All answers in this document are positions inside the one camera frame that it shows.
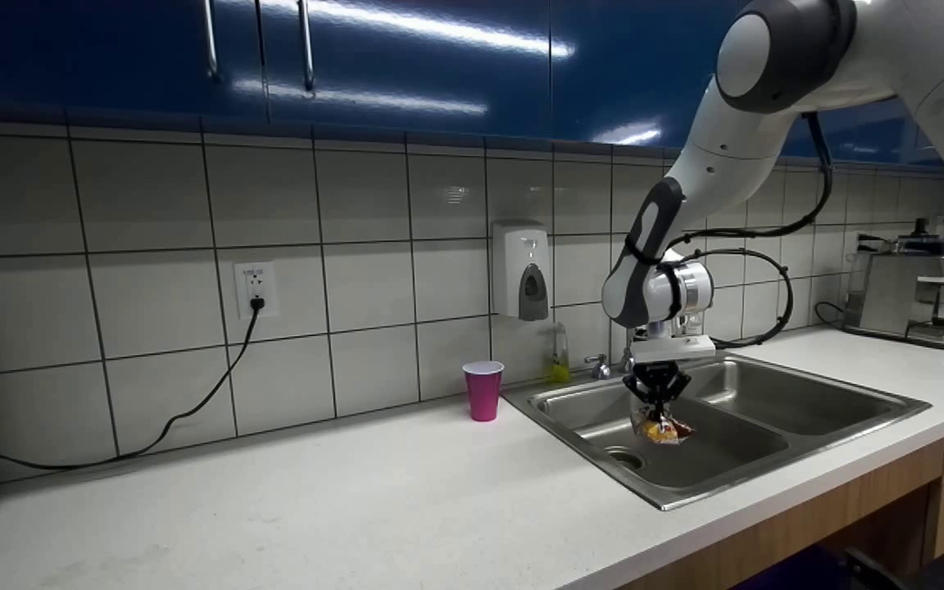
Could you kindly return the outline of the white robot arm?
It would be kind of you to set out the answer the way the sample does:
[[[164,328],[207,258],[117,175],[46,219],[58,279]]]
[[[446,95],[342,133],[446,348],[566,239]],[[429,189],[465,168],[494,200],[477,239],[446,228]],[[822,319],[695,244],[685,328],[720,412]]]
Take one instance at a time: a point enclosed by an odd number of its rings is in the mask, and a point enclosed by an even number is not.
[[[788,134],[826,112],[895,100],[944,160],[944,0],[752,0],[720,40],[685,147],[647,194],[605,281],[605,311],[632,330],[625,388],[675,401],[683,365],[717,343],[695,325],[711,277],[675,252],[683,228],[752,200]]]

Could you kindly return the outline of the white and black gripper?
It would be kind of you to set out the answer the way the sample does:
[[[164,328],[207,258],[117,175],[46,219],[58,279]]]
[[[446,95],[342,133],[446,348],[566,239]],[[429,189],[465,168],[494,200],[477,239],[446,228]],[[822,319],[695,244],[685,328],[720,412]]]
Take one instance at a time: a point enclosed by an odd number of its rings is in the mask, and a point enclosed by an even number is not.
[[[697,258],[685,258],[675,248],[648,274],[643,286],[648,319],[629,328],[629,361],[663,365],[711,358],[715,341],[705,330],[705,311],[715,304],[711,274]],[[622,378],[625,389],[655,406],[655,388],[636,373]],[[671,402],[692,378],[679,368],[668,370],[660,402]]]

